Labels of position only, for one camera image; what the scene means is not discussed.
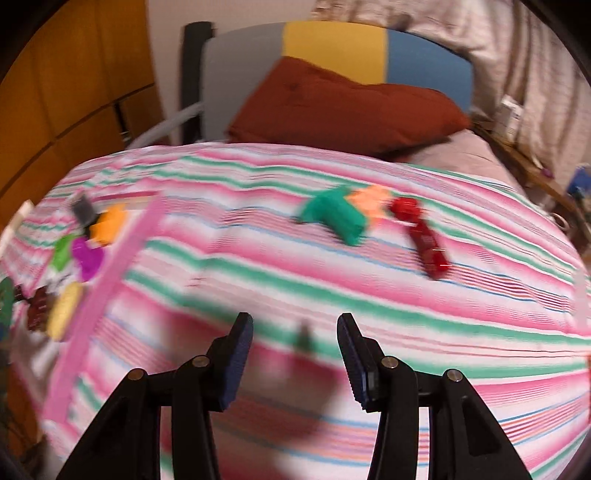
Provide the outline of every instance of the brown pillow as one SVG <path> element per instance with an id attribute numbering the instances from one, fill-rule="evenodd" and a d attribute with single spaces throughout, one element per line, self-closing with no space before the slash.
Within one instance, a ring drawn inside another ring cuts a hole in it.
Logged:
<path id="1" fill-rule="evenodd" d="M 408 85 L 362 85 L 283 57 L 228 128 L 230 142 L 305 145 L 388 157 L 468 128 L 447 96 Z"/>

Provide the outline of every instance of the striped blanket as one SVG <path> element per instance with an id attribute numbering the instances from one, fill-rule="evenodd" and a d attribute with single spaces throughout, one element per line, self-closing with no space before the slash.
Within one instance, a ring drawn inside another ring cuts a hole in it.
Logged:
<path id="1" fill-rule="evenodd" d="M 369 184 L 420 200 L 453 263 L 445 279 L 428 279 L 393 218 L 360 247 L 293 221 L 319 190 Z M 155 190 L 164 214 L 75 365 L 66 417 L 44 422 L 59 455 L 131 368 L 177 368 L 239 311 L 254 318 L 255 339 L 238 399 L 213 416 L 226 480 L 366 477 L 379 418 L 350 391 L 336 342 L 343 312 L 415 370 L 462 370 L 534 479 L 556 478 L 587 432 L 591 284 L 552 221 L 506 184 L 280 145 L 123 152 L 76 167 L 19 229 L 0 269 L 25 290 L 39 286 L 54 242 L 73 228 L 66 200 L 81 187 L 91 197 Z M 163 418 L 171 479 L 170 412 Z M 419 448 L 426 478 L 426 412 Z"/>

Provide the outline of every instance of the white wall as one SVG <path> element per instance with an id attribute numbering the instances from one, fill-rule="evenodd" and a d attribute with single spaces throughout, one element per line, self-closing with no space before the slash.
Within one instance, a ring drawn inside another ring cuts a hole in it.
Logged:
<path id="1" fill-rule="evenodd" d="M 210 21 L 221 34 L 263 23 L 304 20 L 314 0 L 147 0 L 152 62 L 165 117 L 179 110 L 183 27 Z"/>

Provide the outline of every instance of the curtain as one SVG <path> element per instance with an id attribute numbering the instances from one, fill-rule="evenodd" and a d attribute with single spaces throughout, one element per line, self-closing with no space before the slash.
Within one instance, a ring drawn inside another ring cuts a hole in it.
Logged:
<path id="1" fill-rule="evenodd" d="M 591 161 L 591 88 L 555 33 L 519 0 L 317 0 L 311 18 L 414 33 L 469 59 L 474 119 L 493 119 L 504 94 L 523 104 L 516 146 L 562 188 Z"/>

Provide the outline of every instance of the green toy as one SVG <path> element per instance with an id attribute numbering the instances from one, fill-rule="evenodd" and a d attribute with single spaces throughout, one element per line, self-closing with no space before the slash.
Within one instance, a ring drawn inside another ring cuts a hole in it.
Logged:
<path id="1" fill-rule="evenodd" d="M 61 272 L 72 259 L 72 241 L 78 237 L 79 235 L 70 233 L 61 237 L 56 242 L 56 246 L 54 247 L 53 251 L 53 258 L 51 259 L 51 266 L 58 272 Z"/>
<path id="2" fill-rule="evenodd" d="M 9 277 L 0 281 L 0 340 L 4 338 L 12 321 L 14 304 L 14 284 Z"/>
<path id="3" fill-rule="evenodd" d="M 324 190 L 309 200 L 298 216 L 300 223 L 323 223 L 346 245 L 359 245 L 368 220 L 345 197 L 350 193 L 346 186 Z"/>

